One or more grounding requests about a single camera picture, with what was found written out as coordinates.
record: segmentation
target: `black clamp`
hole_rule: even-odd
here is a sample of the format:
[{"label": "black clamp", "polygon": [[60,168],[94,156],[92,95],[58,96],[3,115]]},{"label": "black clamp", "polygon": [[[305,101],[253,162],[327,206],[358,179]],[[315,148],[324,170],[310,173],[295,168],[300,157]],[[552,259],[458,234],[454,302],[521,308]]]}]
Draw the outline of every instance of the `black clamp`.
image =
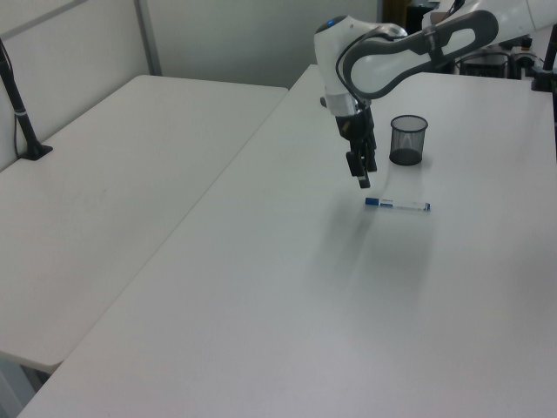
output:
[{"label": "black clamp", "polygon": [[441,49],[439,33],[435,25],[428,26],[423,30],[424,42],[426,43],[427,53],[432,60],[433,67],[437,68],[446,64],[446,58]]}]

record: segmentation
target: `mesh pen holder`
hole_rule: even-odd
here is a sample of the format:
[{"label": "mesh pen holder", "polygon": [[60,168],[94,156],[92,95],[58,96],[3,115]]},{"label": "mesh pen holder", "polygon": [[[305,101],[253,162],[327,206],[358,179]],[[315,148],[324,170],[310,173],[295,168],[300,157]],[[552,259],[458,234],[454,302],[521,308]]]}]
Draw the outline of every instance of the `mesh pen holder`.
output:
[{"label": "mesh pen holder", "polygon": [[403,115],[391,121],[391,154],[389,159],[398,165],[416,165],[424,151],[427,121],[420,116]]}]

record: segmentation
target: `pencil cup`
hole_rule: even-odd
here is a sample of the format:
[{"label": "pencil cup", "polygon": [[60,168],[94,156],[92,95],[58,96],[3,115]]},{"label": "pencil cup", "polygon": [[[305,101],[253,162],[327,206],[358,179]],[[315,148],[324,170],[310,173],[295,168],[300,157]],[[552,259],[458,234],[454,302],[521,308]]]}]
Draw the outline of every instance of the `pencil cup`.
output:
[{"label": "pencil cup", "polygon": [[420,116],[403,115],[391,121],[391,154],[389,159],[398,165],[416,165],[424,151],[427,121]]}]

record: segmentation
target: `blue pen cap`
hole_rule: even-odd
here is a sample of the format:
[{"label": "blue pen cap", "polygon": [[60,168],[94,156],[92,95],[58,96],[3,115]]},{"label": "blue pen cap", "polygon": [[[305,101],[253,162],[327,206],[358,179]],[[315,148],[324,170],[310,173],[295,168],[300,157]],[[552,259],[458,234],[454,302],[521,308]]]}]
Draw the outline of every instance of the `blue pen cap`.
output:
[{"label": "blue pen cap", "polygon": [[379,206],[379,199],[366,198],[366,205]]}]

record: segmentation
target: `table surface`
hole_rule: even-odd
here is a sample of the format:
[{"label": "table surface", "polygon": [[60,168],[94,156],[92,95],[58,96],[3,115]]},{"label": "table surface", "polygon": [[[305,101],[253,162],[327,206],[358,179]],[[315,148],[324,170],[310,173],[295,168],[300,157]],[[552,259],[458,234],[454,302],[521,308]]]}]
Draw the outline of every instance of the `table surface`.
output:
[{"label": "table surface", "polygon": [[142,76],[0,174],[0,356],[52,371],[285,95]]},{"label": "table surface", "polygon": [[[322,88],[310,67],[21,418],[554,416],[551,96],[409,78],[373,103],[361,191]],[[399,167],[413,113],[424,161]]]}]

